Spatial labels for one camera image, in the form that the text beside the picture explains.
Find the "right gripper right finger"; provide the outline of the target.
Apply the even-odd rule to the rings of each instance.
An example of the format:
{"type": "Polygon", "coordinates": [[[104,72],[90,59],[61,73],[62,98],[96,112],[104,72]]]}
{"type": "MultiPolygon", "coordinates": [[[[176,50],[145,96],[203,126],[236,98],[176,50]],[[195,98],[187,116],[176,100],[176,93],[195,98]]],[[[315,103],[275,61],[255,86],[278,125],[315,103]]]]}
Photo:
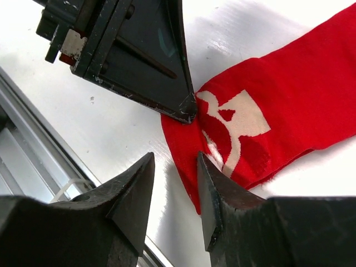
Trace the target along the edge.
{"type": "Polygon", "coordinates": [[[212,266],[354,266],[354,197],[263,199],[203,153],[197,181],[212,266]]]}

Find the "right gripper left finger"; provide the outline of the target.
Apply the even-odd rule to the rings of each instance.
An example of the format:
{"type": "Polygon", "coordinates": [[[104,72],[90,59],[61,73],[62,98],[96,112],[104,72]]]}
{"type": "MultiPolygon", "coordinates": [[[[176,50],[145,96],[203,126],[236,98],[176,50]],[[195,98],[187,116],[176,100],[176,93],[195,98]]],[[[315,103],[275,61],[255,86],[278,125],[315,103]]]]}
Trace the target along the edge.
{"type": "Polygon", "coordinates": [[[152,152],[70,201],[1,197],[2,266],[136,266],[155,176],[152,152]]]}

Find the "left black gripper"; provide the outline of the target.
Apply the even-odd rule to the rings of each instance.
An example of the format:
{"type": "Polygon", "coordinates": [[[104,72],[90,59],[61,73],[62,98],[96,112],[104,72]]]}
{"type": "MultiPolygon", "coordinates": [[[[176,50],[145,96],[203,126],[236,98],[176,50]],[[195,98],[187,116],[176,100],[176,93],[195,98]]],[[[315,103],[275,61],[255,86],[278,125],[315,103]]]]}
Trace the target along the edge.
{"type": "Polygon", "coordinates": [[[36,1],[36,33],[71,72],[182,123],[197,113],[181,1],[36,1]]]}

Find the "red santa sock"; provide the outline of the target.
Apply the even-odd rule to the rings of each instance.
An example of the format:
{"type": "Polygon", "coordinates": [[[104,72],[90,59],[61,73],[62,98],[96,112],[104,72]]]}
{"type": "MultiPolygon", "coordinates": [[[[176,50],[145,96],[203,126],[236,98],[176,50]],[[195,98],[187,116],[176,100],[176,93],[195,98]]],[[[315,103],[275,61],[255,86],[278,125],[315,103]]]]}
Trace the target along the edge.
{"type": "Polygon", "coordinates": [[[191,124],[166,115],[161,123],[199,210],[199,152],[250,189],[295,159],[355,135],[355,5],[283,48],[228,68],[195,97],[191,124]]]}

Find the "aluminium front rail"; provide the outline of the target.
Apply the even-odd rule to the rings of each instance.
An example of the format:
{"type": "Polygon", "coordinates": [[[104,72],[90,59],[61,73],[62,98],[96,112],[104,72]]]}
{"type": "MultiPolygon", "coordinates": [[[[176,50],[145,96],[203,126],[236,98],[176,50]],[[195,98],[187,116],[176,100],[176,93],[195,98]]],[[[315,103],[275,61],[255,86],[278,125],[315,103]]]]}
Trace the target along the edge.
{"type": "MultiPolygon", "coordinates": [[[[70,201],[99,186],[2,71],[1,197],[24,196],[52,204],[70,201]]],[[[146,235],[143,254],[136,266],[170,266],[170,262],[146,235]]]]}

